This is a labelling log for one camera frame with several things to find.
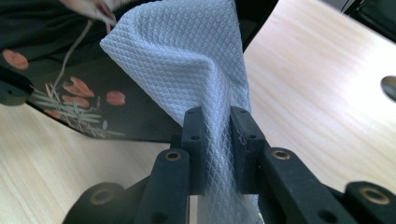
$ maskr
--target orange flower print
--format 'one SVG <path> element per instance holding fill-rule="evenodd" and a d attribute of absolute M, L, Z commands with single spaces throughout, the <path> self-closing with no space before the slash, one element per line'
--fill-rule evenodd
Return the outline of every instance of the orange flower print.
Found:
<path fill-rule="evenodd" d="M 3 49 L 3 57 L 9 65 L 16 69 L 25 70 L 29 67 L 27 59 L 17 51 Z"/>
<path fill-rule="evenodd" d="M 84 107 L 84 108 L 90 107 L 90 103 L 86 99 L 78 97 L 78 96 L 74 97 L 74 96 L 63 95 L 62 99 L 65 102 L 72 102 L 72 103 L 76 102 L 76 103 L 78 103 L 79 106 Z"/>
<path fill-rule="evenodd" d="M 56 110 L 44 110 L 44 113 L 50 115 L 51 117 L 55 118 L 55 119 L 60 119 L 61 115 L 58 113 L 58 111 Z"/>
<path fill-rule="evenodd" d="M 120 91 L 110 91 L 106 101 L 111 105 L 125 105 L 125 95 Z"/>
<path fill-rule="evenodd" d="M 75 94 L 76 96 L 81 96 L 81 97 L 93 97 L 93 91 L 91 91 L 88 86 L 83 82 L 81 79 L 77 77 L 70 77 L 70 80 L 72 80 L 73 85 L 66 85 L 64 84 L 64 89 L 67 90 L 68 92 Z"/>

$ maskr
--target light wood surface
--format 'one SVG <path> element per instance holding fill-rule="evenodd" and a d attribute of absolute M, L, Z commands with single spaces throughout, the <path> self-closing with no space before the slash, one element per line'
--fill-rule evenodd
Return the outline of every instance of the light wood surface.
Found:
<path fill-rule="evenodd" d="M 283 0 L 246 52 L 252 114 L 323 183 L 396 192 L 396 46 L 316 0 Z M 87 138 L 27 105 L 0 105 L 0 222 L 61 223 L 80 194 L 149 174 L 166 144 Z"/>

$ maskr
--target white towel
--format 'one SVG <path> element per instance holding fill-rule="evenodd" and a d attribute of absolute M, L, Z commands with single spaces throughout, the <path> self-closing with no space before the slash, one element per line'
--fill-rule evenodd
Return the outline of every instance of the white towel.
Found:
<path fill-rule="evenodd" d="M 259 223 L 233 177 L 230 106 L 250 111 L 234 2 L 144 4 L 125 13 L 101 47 L 179 124 L 188 109 L 202 107 L 208 155 L 199 223 Z"/>

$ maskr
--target cylindrical screw hole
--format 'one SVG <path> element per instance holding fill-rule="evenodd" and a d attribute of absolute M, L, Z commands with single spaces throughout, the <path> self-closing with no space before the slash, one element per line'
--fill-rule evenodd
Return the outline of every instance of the cylindrical screw hole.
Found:
<path fill-rule="evenodd" d="M 154 213 L 151 216 L 151 222 L 154 224 L 163 224 L 166 223 L 166 220 L 168 219 L 168 216 L 165 213 Z"/>
<path fill-rule="evenodd" d="M 359 189 L 359 193 L 368 201 L 377 204 L 389 204 L 389 197 L 378 189 L 371 187 L 362 187 Z"/>
<path fill-rule="evenodd" d="M 282 151 L 282 150 L 276 150 L 272 153 L 272 155 L 279 159 L 279 160 L 288 160 L 290 159 L 290 154 L 287 153 L 286 151 Z"/>
<path fill-rule="evenodd" d="M 169 161 L 178 161 L 181 158 L 181 154 L 176 151 L 166 153 L 165 158 Z"/>
<path fill-rule="evenodd" d="M 382 91 L 394 102 L 396 102 L 396 77 L 387 76 L 381 80 Z"/>
<path fill-rule="evenodd" d="M 318 216 L 325 222 L 327 223 L 337 223 L 338 218 L 335 214 L 332 212 L 326 211 L 326 210 L 320 210 L 318 211 Z"/>
<path fill-rule="evenodd" d="M 114 198 L 112 189 L 99 189 L 91 196 L 91 203 L 94 205 L 102 205 L 110 202 Z"/>

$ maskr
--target white cord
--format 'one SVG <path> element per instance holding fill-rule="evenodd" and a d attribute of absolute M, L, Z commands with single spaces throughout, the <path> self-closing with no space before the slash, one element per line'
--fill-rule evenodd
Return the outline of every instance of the white cord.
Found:
<path fill-rule="evenodd" d="M 64 69 L 66 67 L 67 61 L 69 60 L 70 55 L 73 53 L 75 48 L 78 46 L 79 43 L 81 43 L 82 39 L 85 37 L 85 35 L 88 33 L 92 26 L 92 20 L 88 20 L 87 25 L 85 26 L 84 30 L 82 31 L 81 35 L 78 37 L 78 39 L 74 42 L 72 47 L 67 51 L 66 56 L 64 56 L 64 63 L 62 64 L 62 70 L 59 73 L 59 76 L 56 78 L 55 83 L 52 86 L 52 90 L 50 92 L 51 95 L 55 92 L 56 86 L 58 85 L 59 81 L 61 80 L 62 76 L 64 75 Z"/>

